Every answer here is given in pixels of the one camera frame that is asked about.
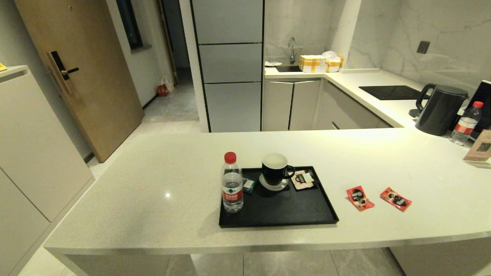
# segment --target faucet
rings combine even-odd
[[[293,47],[290,55],[290,64],[294,64],[295,63],[295,38],[294,37],[290,37],[290,41],[288,41],[288,47],[291,46]]]

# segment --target black mug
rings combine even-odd
[[[279,153],[270,153],[263,158],[261,169],[264,179],[269,185],[278,185],[281,180],[291,178],[295,174],[295,168],[288,165],[285,156]]]

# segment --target induction cooktop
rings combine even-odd
[[[360,86],[368,94],[379,100],[417,100],[421,91],[405,85]]]

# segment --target kitchen counter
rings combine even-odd
[[[265,68],[265,79],[324,78],[393,127],[414,128],[415,120],[408,112],[416,108],[416,100],[381,101],[359,86],[407,85],[421,91],[424,85],[380,69],[350,69],[336,73],[278,72]]]
[[[269,152],[314,166],[339,223],[218,226],[219,168],[237,153],[260,167]],[[142,135],[46,241],[53,254],[189,254],[375,248],[491,236],[491,170],[462,162],[467,149],[411,128]],[[346,189],[363,185],[360,212]],[[387,187],[412,200],[401,212]]]

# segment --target black electric kettle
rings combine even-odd
[[[433,89],[433,93],[423,107],[421,102],[430,89]],[[454,122],[465,99],[467,99],[465,90],[451,86],[427,84],[416,101],[416,107],[421,111],[416,121],[416,128],[429,134],[444,135],[450,124]]]

